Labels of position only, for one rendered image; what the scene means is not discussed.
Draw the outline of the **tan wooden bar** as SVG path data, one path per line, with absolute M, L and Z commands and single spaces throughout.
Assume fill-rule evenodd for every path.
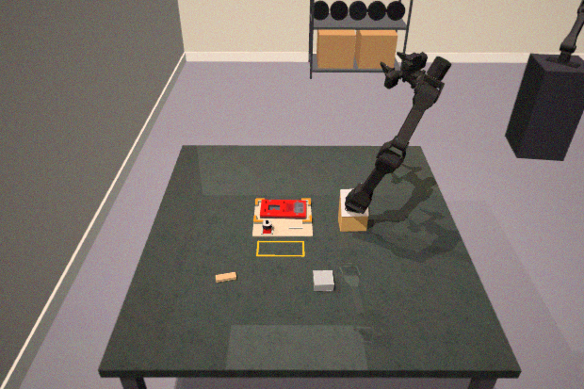
M 216 275 L 217 283 L 231 281 L 231 280 L 236 280 L 236 273 L 235 272 Z

